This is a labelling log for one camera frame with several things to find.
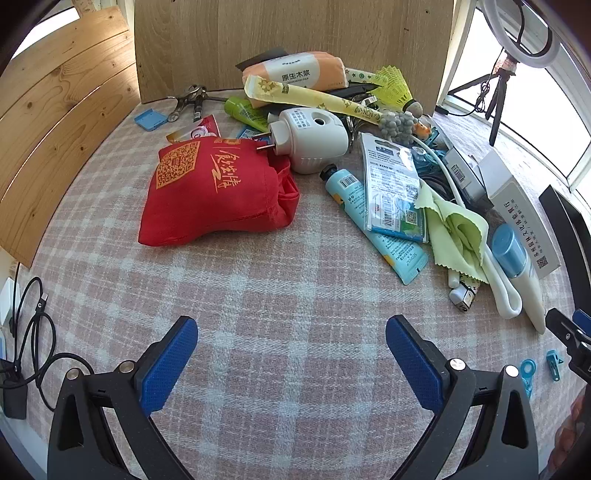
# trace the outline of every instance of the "black clamp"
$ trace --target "black clamp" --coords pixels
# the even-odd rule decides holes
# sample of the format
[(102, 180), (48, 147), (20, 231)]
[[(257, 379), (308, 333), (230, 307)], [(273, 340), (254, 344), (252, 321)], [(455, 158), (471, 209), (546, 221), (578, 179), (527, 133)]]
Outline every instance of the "black clamp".
[(423, 408), (435, 416), (391, 480), (435, 480), (459, 437), (468, 411), (482, 406), (453, 480), (534, 480), (538, 451), (530, 403), (519, 370), (470, 369), (447, 360), (403, 315), (389, 319), (386, 341)]
[(134, 480), (113, 439), (103, 408), (112, 408), (150, 480), (193, 480), (150, 418), (161, 410), (197, 345), (197, 324), (179, 318), (137, 362), (114, 372), (68, 370), (51, 424), (48, 480)]

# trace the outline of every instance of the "blue clothespin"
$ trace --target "blue clothespin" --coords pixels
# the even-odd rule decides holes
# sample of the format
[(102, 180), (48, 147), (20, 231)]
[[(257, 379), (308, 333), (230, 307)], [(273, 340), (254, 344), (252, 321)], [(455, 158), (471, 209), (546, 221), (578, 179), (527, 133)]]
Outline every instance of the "blue clothespin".
[(548, 362), (548, 366), (550, 367), (550, 374), (552, 375), (552, 380), (555, 382), (560, 381), (560, 372), (558, 371), (558, 366), (563, 364), (564, 361), (558, 356), (556, 350), (552, 349), (549, 350), (546, 354), (546, 361)]
[(527, 360), (523, 360), (521, 362), (519, 371), (521, 373), (521, 379), (523, 380), (523, 385), (525, 387), (525, 393), (527, 393), (527, 398), (531, 398), (531, 393), (534, 390), (535, 370), (536, 365), (531, 358), (528, 358)]

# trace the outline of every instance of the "badminton shuttlecock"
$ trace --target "badminton shuttlecock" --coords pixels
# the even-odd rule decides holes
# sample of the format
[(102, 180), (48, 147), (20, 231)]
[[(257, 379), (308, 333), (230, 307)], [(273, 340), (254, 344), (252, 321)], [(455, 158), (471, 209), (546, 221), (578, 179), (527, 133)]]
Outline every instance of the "badminton shuttlecock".
[(423, 115), (423, 106), (413, 98), (402, 72), (391, 65), (382, 67), (375, 73), (383, 86), (371, 91), (382, 103), (400, 111), (411, 112), (416, 118)]

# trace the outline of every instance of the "window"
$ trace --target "window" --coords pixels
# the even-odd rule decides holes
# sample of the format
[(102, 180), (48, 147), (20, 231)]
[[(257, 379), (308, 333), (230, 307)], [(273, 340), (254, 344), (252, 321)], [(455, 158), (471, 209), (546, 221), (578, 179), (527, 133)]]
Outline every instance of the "window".
[(80, 17), (76, 12), (75, 8), (69, 8), (50, 18), (40, 22), (38, 25), (33, 27), (29, 34), (25, 37), (25, 40), (18, 47), (12, 58), (16, 57), (20, 52), (33, 45), (36, 41), (41, 40), (43, 37), (48, 36), (51, 32), (57, 30), (68, 23), (78, 20)]
[[(460, 59), (451, 88), (491, 72), (501, 46), (488, 28), (486, 19), (476, 11), (466, 47)], [(490, 102), (497, 80), (491, 81)], [(457, 95), (474, 103), (480, 86)], [(591, 141), (591, 136), (573, 104), (548, 71), (517, 65), (517, 74), (507, 86), (502, 122), (529, 142), (565, 178), (573, 171)], [(559, 129), (569, 132), (570, 141), (561, 142)]]
[[(518, 7), (512, 0), (497, 0), (497, 4), (506, 30), (515, 38), (521, 26)], [(547, 39), (547, 26), (528, 8), (524, 13), (523, 45), (540, 51)], [(477, 9), (450, 89), (489, 74), (500, 51)], [(491, 81), (487, 106), (496, 83), (496, 79)], [(479, 93), (479, 86), (472, 87), (457, 94), (465, 102), (448, 95), (444, 103), (469, 112)], [(485, 121), (484, 114), (473, 115)], [(536, 155), (571, 192), (578, 192), (591, 212), (591, 92), (564, 47), (545, 70), (517, 65), (517, 75), (508, 82), (501, 120), (506, 125), (501, 125), (501, 131)]]

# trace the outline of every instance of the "blue clamp pad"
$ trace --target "blue clamp pad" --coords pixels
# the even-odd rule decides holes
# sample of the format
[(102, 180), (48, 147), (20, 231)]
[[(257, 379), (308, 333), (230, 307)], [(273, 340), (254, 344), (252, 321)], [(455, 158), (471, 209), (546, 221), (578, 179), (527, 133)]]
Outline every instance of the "blue clamp pad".
[(439, 414), (449, 387), (445, 357), (431, 342), (423, 340), (403, 315), (388, 320), (386, 343), (421, 406)]
[(139, 368), (134, 376), (135, 391), (146, 416), (164, 407), (197, 346), (198, 336), (195, 320), (183, 316), (161, 341), (150, 345), (139, 359)]
[(577, 324), (577, 327), (579, 327), (585, 335), (591, 336), (591, 317), (589, 317), (589, 315), (583, 310), (574, 311), (573, 322)]

